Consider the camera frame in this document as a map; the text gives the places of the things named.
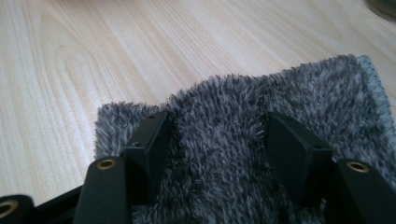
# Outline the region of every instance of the light wood grain surface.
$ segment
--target light wood grain surface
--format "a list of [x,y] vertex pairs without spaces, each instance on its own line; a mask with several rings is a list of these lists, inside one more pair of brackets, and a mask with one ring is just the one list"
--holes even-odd
[[371,57],[394,117],[396,23],[364,0],[1,1],[0,197],[81,185],[102,104],[339,54]]

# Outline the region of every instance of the metal grommet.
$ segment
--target metal grommet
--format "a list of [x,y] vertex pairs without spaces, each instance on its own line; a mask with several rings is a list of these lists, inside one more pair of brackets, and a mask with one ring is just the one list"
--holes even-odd
[[354,170],[356,172],[359,172],[359,173],[368,173],[370,171],[370,169],[367,166],[365,166],[365,165],[363,165],[363,164],[361,164],[360,162],[357,162],[357,161],[349,161],[349,162],[346,163],[346,165],[350,169],[352,169],[352,170]]
[[116,161],[109,159],[109,160],[99,161],[98,164],[96,165],[96,167],[99,170],[107,170],[115,165],[116,165]]
[[0,203],[0,218],[6,217],[11,214],[18,207],[17,200],[8,200]]

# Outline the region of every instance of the shaggy carpet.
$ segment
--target shaggy carpet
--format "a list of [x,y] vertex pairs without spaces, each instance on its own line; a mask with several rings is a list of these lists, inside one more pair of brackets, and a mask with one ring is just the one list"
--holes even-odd
[[158,203],[134,223],[323,223],[290,201],[269,166],[268,112],[292,116],[334,148],[373,165],[396,189],[389,101],[367,56],[339,56],[262,77],[212,77],[162,105],[99,108],[95,157],[120,155],[149,114],[170,111],[170,151]]

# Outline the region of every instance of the screw hole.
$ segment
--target screw hole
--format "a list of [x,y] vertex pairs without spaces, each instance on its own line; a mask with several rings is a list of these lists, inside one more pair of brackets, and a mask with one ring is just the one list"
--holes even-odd
[[0,203],[0,218],[6,217],[11,214],[18,207],[18,201],[8,200]]
[[142,146],[142,143],[140,143],[140,142],[134,142],[134,143],[132,143],[132,146],[133,146],[133,147],[141,147],[141,146]]
[[350,169],[352,169],[352,170],[354,170],[354,171],[356,171],[356,172],[367,173],[367,172],[370,171],[370,169],[369,169],[367,166],[361,164],[360,162],[349,161],[349,162],[346,163],[346,165],[347,165]]
[[316,148],[316,149],[323,149],[323,146],[321,146],[321,145],[313,145],[312,147]]
[[107,170],[110,169],[111,167],[116,165],[116,161],[115,160],[105,160],[105,161],[100,161],[96,167],[99,170]]

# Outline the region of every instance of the blurred object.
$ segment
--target blurred object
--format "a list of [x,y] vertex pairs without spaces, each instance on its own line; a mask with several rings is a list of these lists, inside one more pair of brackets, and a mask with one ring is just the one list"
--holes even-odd
[[92,162],[82,187],[38,207],[26,195],[1,197],[0,223],[131,223],[130,205],[154,205],[160,193],[168,125],[168,112],[150,114],[119,157]]
[[370,3],[381,12],[396,18],[396,0],[370,0]]

